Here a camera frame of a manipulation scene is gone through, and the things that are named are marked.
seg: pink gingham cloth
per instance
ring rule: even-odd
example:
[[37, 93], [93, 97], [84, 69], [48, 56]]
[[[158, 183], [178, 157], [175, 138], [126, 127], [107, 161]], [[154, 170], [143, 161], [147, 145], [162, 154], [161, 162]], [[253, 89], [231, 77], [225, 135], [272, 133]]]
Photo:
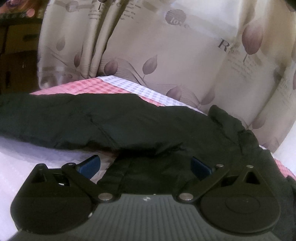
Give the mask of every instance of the pink gingham cloth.
[[[58, 93], [68, 93], [68, 94], [82, 94], [82, 93], [94, 93], [94, 94], [115, 94], [115, 93], [134, 93], [141, 97], [143, 100], [157, 105], [157, 106], [187, 106], [195, 111], [201, 112], [191, 106], [188, 106], [182, 102], [174, 100], [170, 97], [162, 95], [156, 91], [148, 89], [139, 84], [133, 83], [128, 80], [124, 80], [115, 76], [106, 76], [100, 78], [92, 78], [87, 80], [79, 80], [75, 82], [70, 82], [64, 85], [59, 85], [51, 87], [49, 89], [40, 90], [34, 92], [35, 95], [42, 94], [58, 94]], [[295, 175], [286, 168], [279, 160], [274, 159], [279, 170], [284, 175], [284, 177], [291, 176], [296, 180]]]

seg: black cloth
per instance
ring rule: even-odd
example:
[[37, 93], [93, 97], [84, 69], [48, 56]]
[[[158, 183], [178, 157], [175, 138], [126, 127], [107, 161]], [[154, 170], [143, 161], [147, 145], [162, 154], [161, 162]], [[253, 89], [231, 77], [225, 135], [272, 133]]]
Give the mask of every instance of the black cloth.
[[210, 167], [227, 165], [234, 175], [253, 165], [281, 205], [273, 233], [288, 241], [295, 232], [290, 183], [253, 133], [217, 106], [206, 116], [134, 94], [2, 95], [0, 135], [48, 148], [119, 152], [98, 184], [122, 193], [176, 193], [194, 178], [192, 156]]

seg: wooden cabinet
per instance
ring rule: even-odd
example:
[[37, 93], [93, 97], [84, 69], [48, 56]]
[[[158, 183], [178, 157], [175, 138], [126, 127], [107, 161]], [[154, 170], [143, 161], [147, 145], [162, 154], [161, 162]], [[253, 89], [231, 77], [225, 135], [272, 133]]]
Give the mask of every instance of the wooden cabinet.
[[41, 23], [0, 26], [0, 94], [39, 89], [37, 47]]

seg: curtain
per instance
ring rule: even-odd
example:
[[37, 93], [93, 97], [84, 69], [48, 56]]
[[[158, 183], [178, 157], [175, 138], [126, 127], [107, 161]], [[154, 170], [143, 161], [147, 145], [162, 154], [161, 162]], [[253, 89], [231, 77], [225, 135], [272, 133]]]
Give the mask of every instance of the curtain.
[[50, 0], [39, 86], [114, 75], [215, 104], [274, 152], [296, 119], [295, 16], [284, 0]]

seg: gray ribbed surface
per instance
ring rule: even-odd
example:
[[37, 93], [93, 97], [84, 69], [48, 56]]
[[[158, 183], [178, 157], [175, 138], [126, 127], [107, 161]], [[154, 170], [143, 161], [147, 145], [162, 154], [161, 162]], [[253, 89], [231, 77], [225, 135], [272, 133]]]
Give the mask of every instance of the gray ribbed surface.
[[19, 232], [11, 241], [37, 240], [280, 241], [271, 232], [256, 237], [222, 233], [207, 224], [194, 206], [177, 203], [171, 195], [127, 194], [117, 202], [100, 204], [86, 223], [70, 232], [53, 236]]

